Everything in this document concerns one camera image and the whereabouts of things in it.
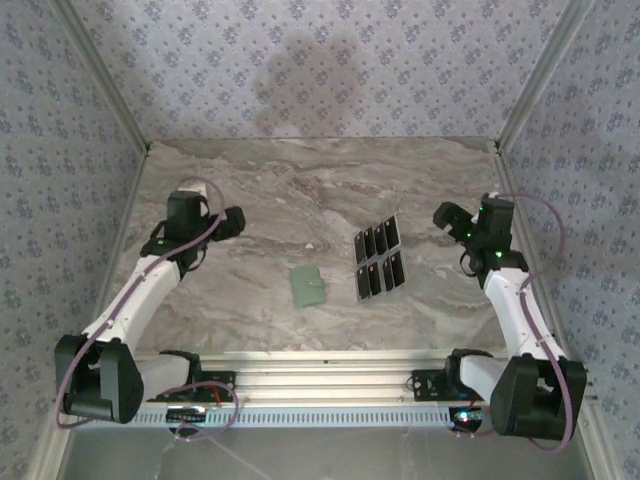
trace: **corner wall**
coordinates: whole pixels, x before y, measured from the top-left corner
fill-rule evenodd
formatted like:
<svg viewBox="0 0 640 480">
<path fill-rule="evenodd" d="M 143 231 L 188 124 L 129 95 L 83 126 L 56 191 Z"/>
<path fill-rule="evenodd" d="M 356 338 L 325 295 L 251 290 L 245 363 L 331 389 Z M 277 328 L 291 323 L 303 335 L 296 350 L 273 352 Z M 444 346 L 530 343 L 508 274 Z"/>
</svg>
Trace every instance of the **corner wall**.
<svg viewBox="0 0 640 480">
<path fill-rule="evenodd" d="M 148 141 L 496 138 L 567 0 L 73 0 Z"/>
<path fill-rule="evenodd" d="M 507 152 L 568 228 L 553 295 L 629 478 L 640 479 L 640 6 L 598 0 Z M 528 214 L 543 257 L 558 229 Z"/>
<path fill-rule="evenodd" d="M 44 0 L 0 2 L 0 478 L 27 469 L 53 349 L 91 318 L 141 152 Z"/>
</svg>

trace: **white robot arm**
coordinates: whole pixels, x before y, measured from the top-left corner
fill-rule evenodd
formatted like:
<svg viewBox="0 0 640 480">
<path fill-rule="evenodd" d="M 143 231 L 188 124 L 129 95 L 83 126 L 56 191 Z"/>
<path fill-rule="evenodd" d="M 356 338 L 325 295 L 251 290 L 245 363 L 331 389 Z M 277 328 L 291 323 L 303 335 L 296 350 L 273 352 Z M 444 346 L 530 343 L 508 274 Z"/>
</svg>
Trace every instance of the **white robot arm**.
<svg viewBox="0 0 640 480">
<path fill-rule="evenodd" d="M 480 397 L 488 402 L 500 435 L 561 440 L 569 411 L 575 429 L 586 370 L 582 363 L 567 360 L 549 332 L 527 281 L 527 262 L 520 252 L 511 250 L 513 210 L 513 203 L 484 195 L 476 216 L 450 202 L 443 203 L 433 216 L 436 226 L 447 229 L 465 248 L 461 265 L 468 256 L 468 275 L 477 277 L 491 301 L 509 354 L 505 362 L 482 351 L 454 350 L 441 378 L 446 379 L 446 395 L 454 392 L 458 398 Z M 559 366 L 560 377 L 552 363 Z M 570 410 L 565 411 L 561 383 L 567 386 Z M 426 393 L 423 398 L 437 399 L 437 390 L 422 392 Z"/>
<path fill-rule="evenodd" d="M 204 259 L 208 243 L 234 237 L 244 229 L 242 209 L 230 207 L 213 233 L 198 243 L 197 239 L 213 228 L 216 218 L 209 213 L 206 187 L 202 184 L 179 189 L 169 196 L 167 219 L 152 232 L 131 277 L 111 304 L 81 335 L 65 335 L 56 346 L 56 380 L 60 388 L 80 348 L 106 322 L 106 328 L 82 357 L 65 389 L 65 413 L 127 423 L 143 401 L 170 388 L 202 380 L 198 377 L 202 372 L 197 355 L 165 351 L 153 360 L 135 362 L 133 353 L 164 298 L 199 266 L 194 266 L 199 255 Z M 181 246 L 186 249 L 171 253 Z"/>
</svg>

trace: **pink cable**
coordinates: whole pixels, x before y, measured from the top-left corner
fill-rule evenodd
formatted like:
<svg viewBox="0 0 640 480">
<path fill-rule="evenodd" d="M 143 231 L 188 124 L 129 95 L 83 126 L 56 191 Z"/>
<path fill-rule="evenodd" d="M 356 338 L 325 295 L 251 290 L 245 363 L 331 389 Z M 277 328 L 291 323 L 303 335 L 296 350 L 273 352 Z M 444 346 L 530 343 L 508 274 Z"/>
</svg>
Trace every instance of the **pink cable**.
<svg viewBox="0 0 640 480">
<path fill-rule="evenodd" d="M 560 258 L 562 258 L 562 252 L 564 250 L 564 243 L 566 239 L 566 229 L 565 229 L 564 223 L 562 222 L 562 217 L 560 215 L 560 212 L 558 212 L 558 210 L 553 206 L 551 202 L 537 195 L 533 195 L 531 193 L 504 193 L 504 194 L 499 194 L 497 196 L 497 198 L 505 198 L 505 197 L 529 198 L 531 200 L 535 200 L 537 202 L 542 203 L 549 210 L 551 210 L 551 213 L 553 213 L 553 215 L 556 217 L 556 220 L 558 221 L 558 227 L 560 229 L 560 242 L 558 244 L 558 250 L 553 258 L 553 263 L 560 260 Z M 533 317 L 531 316 L 531 312 L 529 311 L 529 307 L 527 305 L 527 298 L 526 298 L 526 292 L 525 292 L 525 288 L 527 288 L 527 286 L 529 286 L 537 277 L 542 275 L 544 272 L 545 270 L 541 270 L 539 272 L 530 274 L 526 278 L 526 280 L 522 282 L 522 285 L 520 286 L 520 291 L 518 292 L 518 294 L 520 298 L 520 306 L 522 307 L 522 312 L 524 313 L 524 317 L 527 320 L 527 324 L 529 325 L 529 328 L 531 328 L 533 335 L 536 337 L 536 340 L 540 344 L 540 347 L 544 350 L 544 353 L 549 358 L 549 362 L 551 363 L 553 372 L 555 373 L 556 378 L 558 379 L 558 385 L 560 386 L 560 392 L 562 393 L 562 402 L 564 403 L 564 412 L 565 412 L 564 432 L 562 434 L 562 439 L 560 440 L 560 443 L 558 443 L 555 447 L 551 447 L 551 448 L 543 447 L 535 440 L 533 439 L 529 439 L 529 440 L 539 449 L 544 450 L 547 453 L 557 455 L 567 447 L 567 445 L 569 444 L 569 441 L 571 440 L 571 434 L 573 432 L 573 405 L 571 403 L 571 394 L 569 393 L 569 386 L 567 385 L 567 381 L 564 378 L 564 375 L 562 374 L 562 369 L 560 368 L 560 364 L 558 363 L 555 356 L 553 355 L 553 352 L 551 352 L 549 345 L 547 345 L 546 339 L 543 338 L 542 334 L 540 333 L 540 330 L 538 330 L 538 327 L 536 326 L 535 321 L 533 320 Z"/>
<path fill-rule="evenodd" d="M 215 183 L 213 183 L 210 180 L 207 180 L 206 178 L 202 178 L 198 176 L 189 176 L 189 177 L 183 178 L 180 181 L 180 185 L 182 185 L 184 182 L 187 182 L 187 181 L 204 182 L 205 184 L 209 185 L 211 188 L 213 188 L 217 192 L 218 197 L 220 198 L 220 210 L 218 212 L 218 217 L 214 220 L 213 224 L 207 229 L 207 231 L 204 232 L 202 235 L 200 235 L 198 238 L 196 238 L 195 240 L 192 240 L 189 243 L 181 245 L 171 250 L 170 252 L 165 253 L 164 255 L 158 257 L 155 261 L 153 261 L 147 268 L 145 268 L 143 272 L 136 277 L 136 279 L 133 281 L 130 287 L 124 292 L 124 294 L 122 295 L 122 297 L 120 298 L 120 300 L 118 301 L 114 309 L 109 314 L 108 318 L 104 321 L 104 323 L 100 325 L 96 329 L 96 331 L 93 332 L 93 335 L 91 335 L 87 339 L 87 341 L 82 345 L 82 347 L 80 347 L 80 350 L 78 350 L 78 353 L 76 353 L 76 355 L 73 357 L 73 360 L 71 360 L 71 363 L 69 364 L 69 368 L 67 368 L 67 371 L 65 372 L 64 377 L 62 378 L 62 382 L 60 383 L 60 388 L 58 388 L 58 392 L 56 394 L 55 424 L 57 428 L 69 429 L 69 428 L 79 427 L 80 425 L 84 425 L 91 421 L 91 419 L 85 418 L 74 423 L 67 423 L 67 424 L 61 423 L 60 411 L 62 410 L 64 395 L 66 393 L 67 387 L 69 386 L 69 382 L 71 381 L 71 377 L 73 376 L 73 373 L 75 372 L 76 368 L 78 368 L 78 365 L 82 360 L 82 357 L 84 357 L 84 355 L 87 353 L 89 348 L 91 348 L 91 346 L 100 337 L 100 335 L 102 335 L 105 332 L 105 330 L 109 328 L 109 321 L 114 320 L 118 315 L 118 313 L 120 313 L 120 311 L 125 306 L 127 301 L 131 298 L 133 293 L 138 288 L 138 285 L 140 285 L 140 283 L 144 280 L 144 277 L 148 275 L 160 263 L 165 261 L 167 258 L 172 257 L 178 253 L 184 252 L 185 250 L 188 250 L 189 248 L 199 244 L 203 240 L 206 240 L 215 231 L 215 229 L 218 228 L 218 225 L 220 225 L 220 222 L 222 222 L 222 220 L 226 218 L 224 195 L 222 194 L 222 190 L 220 190 L 220 188 L 218 188 L 218 186 Z"/>
<path fill-rule="evenodd" d="M 258 467 L 253 465 L 248 460 L 245 460 L 240 455 L 238 455 L 236 452 L 234 452 L 230 448 L 226 447 L 225 445 L 221 444 L 217 440 L 217 437 L 219 437 L 220 435 L 222 435 L 224 432 L 226 432 L 227 430 L 229 430 L 231 428 L 231 425 L 233 425 L 236 422 L 236 420 L 238 418 L 238 414 L 240 413 L 240 400 L 238 399 L 238 395 L 227 384 L 222 383 L 222 382 L 217 382 L 215 380 L 207 380 L 207 381 L 204 381 L 204 382 L 198 382 L 198 383 L 192 383 L 190 385 L 184 385 L 182 387 L 170 388 L 169 390 L 163 392 L 163 394 L 184 392 L 185 390 L 191 390 L 192 388 L 208 387 L 208 386 L 222 388 L 223 390 L 226 390 L 227 392 L 229 392 L 229 395 L 231 395 L 231 398 L 233 399 L 233 407 L 234 407 L 233 408 L 233 414 L 231 415 L 231 418 L 227 421 L 227 423 L 225 423 L 221 428 L 219 428 L 218 430 L 216 430 L 213 433 L 202 434 L 202 435 L 192 435 L 190 437 L 183 437 L 182 435 L 180 435 L 180 431 L 182 429 L 184 429 L 184 428 L 192 428 L 192 429 L 194 429 L 194 430 L 196 430 L 198 432 L 201 432 L 202 429 L 199 426 L 197 426 L 197 425 L 195 425 L 193 423 L 183 422 L 182 424 L 180 424 L 180 426 L 178 428 L 176 428 L 176 431 L 174 433 L 175 439 L 183 441 L 183 442 L 187 442 L 187 443 L 189 443 L 189 442 L 197 442 L 199 440 L 209 440 L 211 443 L 213 443 L 214 445 L 219 447 L 222 451 L 224 451 L 230 457 L 233 457 L 234 459 L 236 459 L 236 461 L 238 461 L 239 463 L 241 463 L 242 465 L 247 467 L 249 470 L 252 470 L 253 472 L 255 472 L 257 475 L 261 476 L 265 480 L 271 480 L 271 477 L 269 477 L 266 473 L 264 473 L 260 469 L 258 469 Z"/>
</svg>

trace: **green card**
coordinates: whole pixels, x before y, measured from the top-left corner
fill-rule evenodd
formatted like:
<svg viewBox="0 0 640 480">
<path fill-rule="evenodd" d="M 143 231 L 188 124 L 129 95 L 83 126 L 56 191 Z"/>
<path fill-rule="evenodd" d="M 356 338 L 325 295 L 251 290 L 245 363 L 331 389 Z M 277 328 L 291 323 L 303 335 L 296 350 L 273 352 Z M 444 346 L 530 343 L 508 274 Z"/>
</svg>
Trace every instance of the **green card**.
<svg viewBox="0 0 640 480">
<path fill-rule="evenodd" d="M 292 268 L 289 271 L 293 301 L 298 308 L 322 305 L 327 301 L 324 280 L 320 269 L 314 265 Z"/>
</svg>

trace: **purple cable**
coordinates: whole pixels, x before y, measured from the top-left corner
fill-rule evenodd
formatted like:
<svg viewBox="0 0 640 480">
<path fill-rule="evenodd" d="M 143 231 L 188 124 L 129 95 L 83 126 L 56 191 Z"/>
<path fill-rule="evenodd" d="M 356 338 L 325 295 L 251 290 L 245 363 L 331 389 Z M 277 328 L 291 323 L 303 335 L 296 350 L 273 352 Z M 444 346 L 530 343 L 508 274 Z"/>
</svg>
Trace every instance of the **purple cable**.
<svg viewBox="0 0 640 480">
<path fill-rule="evenodd" d="M 215 219 L 213 224 L 207 229 L 207 231 L 204 232 L 202 235 L 200 235 L 198 238 L 196 238 L 195 240 L 192 240 L 189 243 L 181 245 L 180 247 L 175 248 L 170 252 L 165 253 L 164 255 L 162 255 L 161 257 L 158 257 L 155 261 L 153 261 L 147 268 L 145 268 L 143 272 L 136 277 L 136 279 L 133 281 L 131 286 L 124 292 L 124 294 L 122 295 L 122 297 L 120 298 L 120 300 L 118 301 L 114 309 L 109 314 L 108 318 L 104 321 L 104 323 L 100 325 L 96 329 L 96 331 L 93 332 L 93 334 L 82 345 L 82 347 L 80 347 L 80 350 L 78 350 L 78 353 L 76 353 L 75 357 L 73 357 L 73 360 L 71 360 L 71 363 L 69 364 L 69 368 L 67 368 L 67 371 L 65 372 L 64 377 L 62 378 L 62 382 L 60 383 L 60 388 L 58 388 L 58 393 L 56 394 L 55 423 L 56 423 L 56 427 L 58 427 L 59 429 L 69 429 L 69 428 L 79 427 L 80 425 L 84 425 L 85 423 L 88 423 L 91 421 L 91 419 L 85 418 L 83 420 L 79 420 L 74 423 L 63 424 L 60 422 L 60 411 L 62 410 L 64 394 L 67 390 L 67 387 L 69 386 L 69 382 L 71 381 L 73 372 L 75 372 L 76 368 L 78 368 L 78 365 L 80 364 L 80 360 L 82 359 L 82 357 L 84 357 L 84 355 L 87 353 L 89 348 L 91 348 L 91 345 L 93 345 L 93 343 L 100 337 L 100 335 L 102 335 L 105 332 L 105 330 L 109 328 L 109 321 L 114 320 L 116 318 L 118 313 L 120 313 L 120 310 L 122 310 L 122 308 L 125 306 L 127 301 L 131 298 L 133 293 L 138 288 L 138 285 L 140 285 L 140 283 L 144 280 L 146 275 L 148 275 L 154 268 L 156 268 L 160 263 L 165 261 L 167 258 L 172 257 L 173 255 L 176 255 L 180 252 L 184 252 L 185 250 L 197 245 L 203 240 L 206 240 L 214 232 L 214 230 L 218 228 L 218 225 L 220 225 L 220 222 L 226 218 L 224 195 L 222 194 L 222 190 L 220 190 L 220 188 L 218 188 L 218 186 L 215 183 L 213 183 L 210 180 L 207 180 L 206 178 L 202 178 L 198 176 L 189 176 L 189 177 L 183 178 L 180 181 L 180 185 L 182 185 L 184 182 L 187 182 L 187 181 L 204 182 L 205 184 L 209 185 L 211 188 L 213 188 L 217 192 L 218 197 L 220 198 L 220 211 L 218 212 L 218 217 Z"/>
<path fill-rule="evenodd" d="M 229 428 L 231 428 L 231 425 L 233 425 L 235 423 L 236 419 L 238 418 L 238 413 L 240 412 L 240 400 L 238 399 L 238 395 L 236 395 L 236 392 L 234 392 L 232 388 L 230 388 L 225 383 L 217 382 L 215 380 L 208 380 L 208 381 L 205 381 L 205 382 L 192 383 L 191 385 L 184 385 L 182 387 L 171 388 L 171 389 L 169 389 L 169 390 L 167 390 L 167 391 L 165 391 L 163 393 L 166 394 L 166 393 L 183 392 L 185 390 L 191 390 L 192 388 L 207 387 L 207 386 L 219 387 L 219 388 L 222 388 L 223 390 L 226 390 L 227 392 L 229 392 L 229 394 L 231 395 L 231 398 L 233 399 L 233 407 L 234 407 L 233 414 L 231 415 L 231 418 L 229 419 L 229 421 L 227 423 L 224 424 L 224 426 L 222 426 L 220 429 L 216 430 L 213 433 L 209 433 L 209 434 L 206 434 L 206 435 L 197 435 L 197 436 L 194 435 L 194 436 L 191 436 L 191 437 L 183 437 L 183 436 L 181 436 L 180 435 L 180 431 L 183 428 L 192 428 L 192 429 L 200 432 L 200 431 L 202 431 L 202 429 L 199 426 L 197 426 L 197 425 L 195 425 L 193 423 L 184 422 L 176 429 L 175 434 L 174 434 L 175 435 L 175 439 L 176 440 L 181 440 L 183 442 L 197 442 L 199 440 L 209 440 L 211 443 L 213 443 L 214 445 L 219 447 L 221 450 L 223 450 L 230 457 L 233 457 L 234 459 L 236 459 L 239 463 L 241 463 L 242 465 L 247 467 L 249 470 L 252 470 L 253 472 L 255 472 L 257 475 L 261 476 L 265 480 L 271 480 L 271 477 L 269 477 L 266 473 L 264 473 L 261 470 L 259 470 L 258 467 L 253 465 L 248 460 L 245 460 L 240 455 L 235 453 L 233 450 L 231 450 L 230 448 L 228 448 L 225 445 L 223 445 L 220 442 L 218 442 L 218 440 L 216 439 L 216 437 L 220 436 L 221 434 L 223 434 L 224 432 L 229 430 Z"/>
<path fill-rule="evenodd" d="M 197 383 L 191 383 L 189 385 L 183 385 L 181 387 L 170 388 L 169 390 L 162 392 L 161 395 L 165 395 L 168 393 L 184 392 L 185 390 L 191 390 L 193 388 L 209 387 L 209 386 L 222 388 L 223 390 L 226 390 L 227 392 L 229 392 L 229 395 L 231 395 L 231 398 L 233 400 L 233 414 L 231 415 L 231 418 L 227 423 L 224 424 L 224 426 L 222 426 L 220 429 L 216 430 L 213 433 L 209 433 L 207 435 L 197 435 L 192 437 L 181 437 L 178 434 L 180 433 L 180 430 L 182 430 L 187 426 L 190 426 L 197 430 L 199 430 L 199 427 L 191 423 L 183 423 L 176 429 L 176 438 L 185 440 L 187 442 L 197 442 L 199 440 L 211 440 L 212 438 L 218 437 L 222 435 L 224 432 L 226 432 L 227 430 L 229 430 L 231 428 L 231 425 L 233 425 L 238 419 L 238 414 L 240 413 L 240 400 L 238 399 L 238 395 L 236 395 L 236 392 L 234 392 L 233 389 L 230 388 L 226 383 L 217 382 L 215 380 L 207 380 L 204 382 L 197 382 Z"/>
<path fill-rule="evenodd" d="M 567 234 L 564 223 L 562 223 L 562 217 L 560 216 L 560 212 L 558 212 L 558 210 L 553 206 L 553 204 L 551 204 L 551 202 L 530 193 L 505 193 L 505 194 L 499 194 L 497 196 L 497 198 L 508 198 L 508 197 L 529 198 L 542 203 L 549 210 L 551 210 L 553 215 L 556 217 L 556 220 L 558 221 L 558 227 L 560 228 L 560 242 L 558 245 L 558 250 L 553 258 L 553 263 L 560 260 L 560 258 L 562 258 L 562 252 L 564 251 L 564 243 L 565 243 L 566 234 Z M 541 450 L 544 450 L 545 452 L 548 452 L 550 454 L 558 454 L 562 452 L 569 444 L 569 441 L 571 440 L 571 433 L 573 431 L 573 406 L 571 404 L 571 394 L 569 393 L 569 386 L 567 385 L 567 381 L 565 380 L 564 375 L 562 374 L 562 369 L 560 368 L 560 364 L 554 357 L 553 353 L 551 352 L 551 349 L 547 345 L 547 341 L 543 338 L 542 334 L 540 333 L 540 330 L 538 330 L 538 327 L 536 326 L 533 320 L 533 317 L 531 316 L 531 312 L 529 311 L 529 307 L 527 305 L 526 293 L 524 291 L 525 288 L 527 288 L 536 278 L 538 278 L 543 273 L 545 273 L 544 269 L 529 275 L 526 278 L 526 280 L 522 282 L 522 285 L 520 286 L 520 291 L 518 293 L 520 298 L 520 306 L 522 307 L 522 312 L 524 313 L 524 317 L 527 320 L 527 324 L 531 328 L 531 331 L 533 332 L 533 335 L 536 337 L 536 340 L 540 344 L 540 347 L 544 350 L 544 353 L 549 358 L 549 362 L 551 363 L 553 372 L 555 373 L 556 378 L 558 379 L 558 385 L 560 386 L 560 392 L 562 393 L 562 402 L 564 403 L 565 424 L 564 424 L 564 432 L 562 434 L 562 439 L 560 440 L 560 443 L 558 443 L 555 447 L 547 448 L 547 447 L 543 447 L 533 439 L 530 439 L 530 441 L 536 447 L 540 448 Z"/>
</svg>

